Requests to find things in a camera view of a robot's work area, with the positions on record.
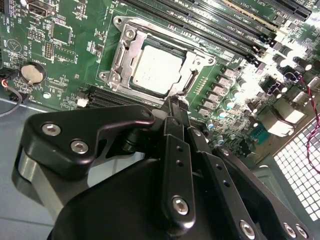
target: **black wire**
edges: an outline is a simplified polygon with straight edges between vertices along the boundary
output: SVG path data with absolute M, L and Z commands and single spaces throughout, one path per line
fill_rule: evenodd
M 21 94 L 17 90 L 15 90 L 13 87 L 7 86 L 5 89 L 14 93 L 18 97 L 18 102 L 16 103 L 16 105 L 12 109 L 10 109 L 6 112 L 0 113 L 0 118 L 7 116 L 9 114 L 12 114 L 15 110 L 17 110 L 19 108 L 19 106 L 21 105 L 21 103 L 23 101 Z

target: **motherboard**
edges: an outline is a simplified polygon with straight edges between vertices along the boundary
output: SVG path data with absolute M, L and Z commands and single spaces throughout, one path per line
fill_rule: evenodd
M 320 0 L 1 0 L 0 12 L 2 68 L 19 71 L 7 84 L 58 111 L 175 96 L 212 148 L 246 156 L 292 135 L 320 91 Z

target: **metal cylinder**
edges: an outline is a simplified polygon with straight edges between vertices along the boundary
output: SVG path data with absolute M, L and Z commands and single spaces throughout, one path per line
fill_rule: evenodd
M 275 62 L 281 67 L 284 68 L 285 66 L 289 65 L 289 61 L 284 58 L 283 56 L 278 56 L 275 60 Z
M 320 61 L 319 60 L 314 61 L 313 67 L 315 68 L 315 70 L 320 71 Z
M 248 87 L 247 81 L 245 81 L 245 80 L 243 80 L 243 79 L 241 79 L 241 80 L 238 82 L 238 84 L 239 84 L 240 88 L 242 88 L 242 89 L 246 89 L 246 88 Z
M 298 65 L 302 67 L 305 71 L 312 69 L 312 64 L 302 58 L 299 58 L 297 61 Z
M 219 108 L 217 110 L 217 113 L 218 113 L 219 117 L 222 119 L 224 119 L 227 116 L 227 113 L 223 108 Z
M 280 92 L 283 93 L 283 94 L 288 91 L 288 88 L 287 88 L 285 85 L 283 85 L 283 84 L 280 84 L 280 85 L 278 86 L 278 89 L 279 89 Z
M 232 109 L 234 107 L 234 102 L 229 98 L 224 101 L 224 104 L 226 105 L 226 109 Z
M 217 136 L 217 137 L 216 137 L 216 142 L 217 142 L 219 145 L 224 144 L 224 142 L 225 142 L 224 137 L 223 137 L 222 135 Z
M 276 99 L 282 97 L 282 93 L 278 89 L 276 89 L 272 94 L 275 96 Z
M 293 58 L 296 55 L 295 51 L 287 46 L 283 49 L 282 54 L 285 55 L 287 58 Z
M 258 112 L 258 109 L 256 108 L 256 106 L 255 106 L 252 102 L 249 102 L 249 103 L 247 104 L 247 106 L 248 106 L 248 108 L 250 109 L 250 111 L 253 112 L 254 114 L 255 114 L 256 112 Z
M 238 89 L 234 89 L 234 90 L 232 90 L 232 95 L 237 99 L 237 98 L 239 98 L 240 97 L 240 95 L 241 95 L 241 92 L 238 90 Z
M 254 128 L 258 127 L 259 122 L 253 116 L 249 117 L 249 121 Z
M 208 127 L 208 129 L 212 130 L 215 128 L 214 123 L 212 122 L 212 120 L 208 120 L 206 122 L 206 126 Z

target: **red wire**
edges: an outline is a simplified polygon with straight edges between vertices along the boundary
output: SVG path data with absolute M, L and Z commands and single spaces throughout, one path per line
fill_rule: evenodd
M 319 119 L 319 114 L 318 114 L 318 111 L 317 111 L 317 103 L 316 101 L 314 100 L 313 98 L 313 95 L 312 95 L 312 92 L 311 92 L 311 88 L 306 84 L 306 82 L 304 81 L 304 79 L 301 77 L 299 79 L 303 85 L 305 85 L 307 91 L 308 91 L 308 95 L 309 97 L 311 98 L 311 105 L 313 107 L 313 111 L 314 111 L 314 114 L 315 114 L 315 120 L 316 120 L 316 125 L 315 125 L 315 128 L 313 129 L 313 131 L 311 132 L 310 136 L 308 137 L 308 141 L 306 143 L 306 157 L 308 159 L 308 162 L 310 164 L 310 166 L 318 173 L 320 174 L 320 170 L 318 170 L 316 168 L 316 166 L 313 164 L 313 162 L 310 160 L 310 142 L 311 140 L 317 135 L 317 131 L 318 129 L 320 129 L 320 119 Z

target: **integrated circuit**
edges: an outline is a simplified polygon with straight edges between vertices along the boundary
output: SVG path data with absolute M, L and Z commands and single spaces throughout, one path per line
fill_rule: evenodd
M 70 27 L 58 23 L 52 23 L 51 37 L 65 45 L 70 44 L 72 30 Z

